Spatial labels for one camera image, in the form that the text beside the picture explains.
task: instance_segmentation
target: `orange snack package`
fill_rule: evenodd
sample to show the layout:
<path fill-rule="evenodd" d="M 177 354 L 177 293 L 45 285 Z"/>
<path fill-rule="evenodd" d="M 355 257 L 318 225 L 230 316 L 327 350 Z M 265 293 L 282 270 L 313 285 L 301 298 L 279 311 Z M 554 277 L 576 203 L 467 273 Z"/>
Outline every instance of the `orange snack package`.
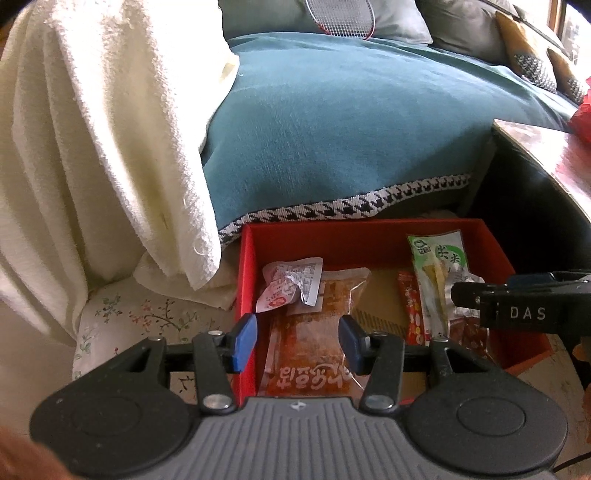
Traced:
<path fill-rule="evenodd" d="M 418 292 L 417 277 L 414 272 L 401 270 L 398 272 L 398 289 L 408 313 L 410 323 L 406 343 L 409 345 L 425 345 L 430 338 L 425 337 L 425 323 L 421 309 L 421 297 Z"/>
<path fill-rule="evenodd" d="M 322 272 L 316 305 L 299 302 L 269 313 L 271 335 L 260 395 L 359 398 L 339 344 L 339 319 L 359 301 L 367 268 Z"/>

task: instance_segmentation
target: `green snack package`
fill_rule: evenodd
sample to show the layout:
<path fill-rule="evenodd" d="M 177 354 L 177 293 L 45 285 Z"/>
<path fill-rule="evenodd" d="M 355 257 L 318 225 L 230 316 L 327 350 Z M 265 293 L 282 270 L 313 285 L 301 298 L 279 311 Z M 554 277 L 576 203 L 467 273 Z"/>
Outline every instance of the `green snack package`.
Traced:
<path fill-rule="evenodd" d="M 446 280 L 452 266 L 467 271 L 466 253 L 459 230 L 443 235 L 408 236 L 413 251 L 421 309 L 425 326 L 425 342 L 438 335 L 449 336 Z"/>

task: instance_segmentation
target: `snack package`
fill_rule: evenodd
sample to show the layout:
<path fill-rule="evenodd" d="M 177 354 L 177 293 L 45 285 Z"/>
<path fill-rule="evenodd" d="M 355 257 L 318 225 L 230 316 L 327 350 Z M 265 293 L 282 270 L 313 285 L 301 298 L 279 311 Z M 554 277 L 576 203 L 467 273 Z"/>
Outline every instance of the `snack package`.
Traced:
<path fill-rule="evenodd" d="M 283 307 L 299 298 L 305 305 L 316 305 L 320 276 L 322 275 L 322 259 L 319 257 L 304 258 L 295 262 L 273 262 L 262 269 L 267 287 L 256 301 L 256 312 Z"/>
<path fill-rule="evenodd" d="M 445 284 L 453 264 L 467 269 L 462 233 L 409 236 L 414 271 L 425 322 L 425 335 L 449 336 L 446 316 Z"/>
<path fill-rule="evenodd" d="M 361 396 L 362 382 L 347 369 L 338 327 L 368 277 L 367 268 L 323 272 L 315 306 L 298 302 L 267 314 L 272 323 L 260 395 Z"/>
<path fill-rule="evenodd" d="M 413 272 L 406 270 L 398 272 L 398 289 L 410 319 L 406 343 L 409 345 L 425 345 L 430 338 L 425 333 L 421 297 L 418 292 L 417 277 Z"/>
<path fill-rule="evenodd" d="M 480 326 L 480 312 L 456 307 L 452 302 L 454 283 L 484 282 L 468 270 L 462 233 L 409 236 L 409 241 L 413 249 L 426 344 L 431 336 L 444 335 L 494 362 L 490 332 Z"/>

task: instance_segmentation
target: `window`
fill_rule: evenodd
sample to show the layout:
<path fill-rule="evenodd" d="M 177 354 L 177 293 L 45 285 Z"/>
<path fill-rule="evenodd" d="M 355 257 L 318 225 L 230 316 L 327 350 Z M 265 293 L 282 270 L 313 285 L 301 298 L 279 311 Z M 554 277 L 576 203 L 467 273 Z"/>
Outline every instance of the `window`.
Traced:
<path fill-rule="evenodd" d="M 511 3 L 526 11 L 532 24 L 548 25 L 552 0 L 513 0 Z"/>
<path fill-rule="evenodd" d="M 591 77 L 591 25 L 567 5 L 562 43 L 581 76 Z"/>

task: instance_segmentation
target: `racket strings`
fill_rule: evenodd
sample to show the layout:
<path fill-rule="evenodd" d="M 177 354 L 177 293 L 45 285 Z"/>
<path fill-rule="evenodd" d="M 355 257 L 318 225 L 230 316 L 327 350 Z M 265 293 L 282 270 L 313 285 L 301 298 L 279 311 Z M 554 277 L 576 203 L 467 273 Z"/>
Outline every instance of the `racket strings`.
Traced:
<path fill-rule="evenodd" d="M 318 26 L 329 35 L 369 38 L 374 32 L 374 11 L 368 0 L 307 0 Z"/>

